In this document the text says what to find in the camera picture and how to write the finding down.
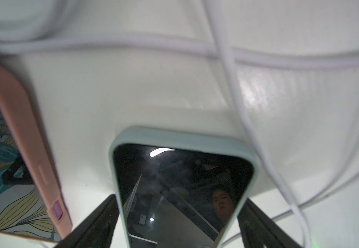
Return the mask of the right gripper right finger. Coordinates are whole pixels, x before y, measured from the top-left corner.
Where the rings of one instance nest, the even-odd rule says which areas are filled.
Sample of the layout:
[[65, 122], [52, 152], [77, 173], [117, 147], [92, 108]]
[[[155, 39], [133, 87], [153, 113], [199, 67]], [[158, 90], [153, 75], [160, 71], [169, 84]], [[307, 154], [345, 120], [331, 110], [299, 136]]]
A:
[[246, 200], [237, 219], [246, 248], [301, 248], [251, 199]]

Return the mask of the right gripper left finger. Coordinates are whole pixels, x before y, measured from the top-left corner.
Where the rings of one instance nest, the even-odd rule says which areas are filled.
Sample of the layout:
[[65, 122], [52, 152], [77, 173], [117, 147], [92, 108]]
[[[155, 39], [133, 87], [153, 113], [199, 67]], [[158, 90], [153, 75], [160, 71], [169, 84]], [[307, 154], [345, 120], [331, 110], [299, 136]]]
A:
[[110, 248], [118, 218], [116, 197], [111, 194], [56, 247]]

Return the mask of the white charging cable mint phone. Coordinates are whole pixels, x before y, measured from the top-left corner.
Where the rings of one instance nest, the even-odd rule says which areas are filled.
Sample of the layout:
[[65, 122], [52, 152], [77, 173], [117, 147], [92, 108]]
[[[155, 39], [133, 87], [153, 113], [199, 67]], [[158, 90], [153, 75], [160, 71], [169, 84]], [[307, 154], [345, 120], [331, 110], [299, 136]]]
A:
[[276, 185], [280, 194], [282, 195], [286, 203], [289, 205], [291, 211], [296, 217], [303, 233], [303, 246], [305, 248], [311, 248], [312, 237], [307, 219], [298, 207], [293, 192], [282, 179], [279, 172], [275, 169], [274, 165], [272, 164], [271, 160], [263, 149], [261, 142], [256, 136], [253, 123], [251, 121], [250, 115], [247, 111], [242, 96], [241, 85], [237, 75], [237, 66], [234, 57], [234, 51], [229, 43], [225, 20], [223, 18], [220, 3], [219, 1], [203, 1], [203, 6], [210, 26], [210, 31], [214, 38], [214, 44], [219, 55], [219, 60], [225, 73], [230, 96], [243, 126], [243, 129], [248, 135], [255, 150], [255, 153], [257, 154], [258, 158], [262, 163], [263, 170]]

